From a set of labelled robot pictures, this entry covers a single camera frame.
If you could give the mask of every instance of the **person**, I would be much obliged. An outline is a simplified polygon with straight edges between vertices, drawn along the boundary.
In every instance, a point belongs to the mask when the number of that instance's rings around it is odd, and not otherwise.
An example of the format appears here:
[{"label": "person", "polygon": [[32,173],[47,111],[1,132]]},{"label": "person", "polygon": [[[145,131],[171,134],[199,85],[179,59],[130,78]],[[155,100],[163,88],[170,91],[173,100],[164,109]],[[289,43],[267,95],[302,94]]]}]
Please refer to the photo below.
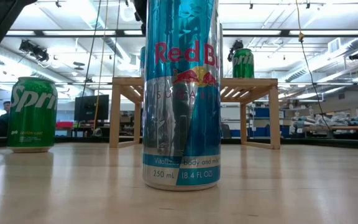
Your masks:
[{"label": "person", "polygon": [[0,136],[6,137],[7,136],[7,128],[9,125],[9,113],[11,112],[11,102],[5,101],[4,102],[4,110],[6,114],[0,116]]}]

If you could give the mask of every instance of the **sprite can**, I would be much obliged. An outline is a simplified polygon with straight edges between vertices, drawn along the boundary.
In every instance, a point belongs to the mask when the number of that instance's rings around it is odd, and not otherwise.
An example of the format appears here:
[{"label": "sprite can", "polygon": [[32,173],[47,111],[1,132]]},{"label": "sprite can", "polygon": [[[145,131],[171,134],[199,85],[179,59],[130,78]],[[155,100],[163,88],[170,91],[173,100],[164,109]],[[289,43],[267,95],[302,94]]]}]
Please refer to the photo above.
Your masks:
[{"label": "sprite can", "polygon": [[55,142],[54,82],[21,77],[13,86],[7,145],[14,152],[47,152]]},{"label": "sprite can", "polygon": [[254,78],[254,55],[250,49],[236,50],[233,56],[233,78]]}]

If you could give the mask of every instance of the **monitor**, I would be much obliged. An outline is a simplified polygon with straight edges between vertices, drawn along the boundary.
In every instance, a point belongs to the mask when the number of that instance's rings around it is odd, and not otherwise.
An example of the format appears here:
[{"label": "monitor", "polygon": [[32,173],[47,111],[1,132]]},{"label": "monitor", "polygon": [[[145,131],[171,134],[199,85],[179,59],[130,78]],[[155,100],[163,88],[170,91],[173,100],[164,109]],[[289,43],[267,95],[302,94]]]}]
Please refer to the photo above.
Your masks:
[{"label": "monitor", "polygon": [[[98,96],[84,96],[75,98],[74,120],[94,120],[97,99]],[[100,95],[98,106],[98,120],[105,119],[109,119],[109,95]]]}]

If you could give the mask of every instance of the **red bull can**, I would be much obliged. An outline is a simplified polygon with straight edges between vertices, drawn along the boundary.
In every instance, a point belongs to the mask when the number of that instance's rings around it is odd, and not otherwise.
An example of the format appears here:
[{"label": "red bull can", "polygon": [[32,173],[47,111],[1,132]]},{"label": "red bull can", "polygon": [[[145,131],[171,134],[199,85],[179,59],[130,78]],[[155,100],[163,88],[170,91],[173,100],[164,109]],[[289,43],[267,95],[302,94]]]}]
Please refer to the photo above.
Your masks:
[{"label": "red bull can", "polygon": [[143,178],[201,190],[220,178],[221,29],[218,0],[149,0]]}]

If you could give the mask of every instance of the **red bull logo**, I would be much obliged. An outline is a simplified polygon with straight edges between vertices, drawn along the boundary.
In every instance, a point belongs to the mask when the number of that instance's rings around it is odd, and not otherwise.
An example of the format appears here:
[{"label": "red bull logo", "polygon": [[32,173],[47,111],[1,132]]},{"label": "red bull logo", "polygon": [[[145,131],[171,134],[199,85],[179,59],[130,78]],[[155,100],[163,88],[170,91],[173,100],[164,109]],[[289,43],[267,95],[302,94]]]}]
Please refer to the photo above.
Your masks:
[{"label": "red bull logo", "polygon": [[[184,51],[179,47],[173,47],[168,50],[167,43],[160,42],[155,45],[155,64],[160,62],[179,62],[186,60],[187,62],[202,62],[200,60],[200,41],[196,40],[194,48],[188,48]],[[204,44],[204,64],[215,66],[219,69],[220,59],[216,55],[216,51],[213,46]]]},{"label": "red bull logo", "polygon": [[173,84],[185,82],[194,83],[198,87],[205,87],[208,85],[218,87],[218,82],[215,77],[203,66],[197,66],[181,73],[178,73],[178,70],[174,69],[173,75],[175,77]]}]

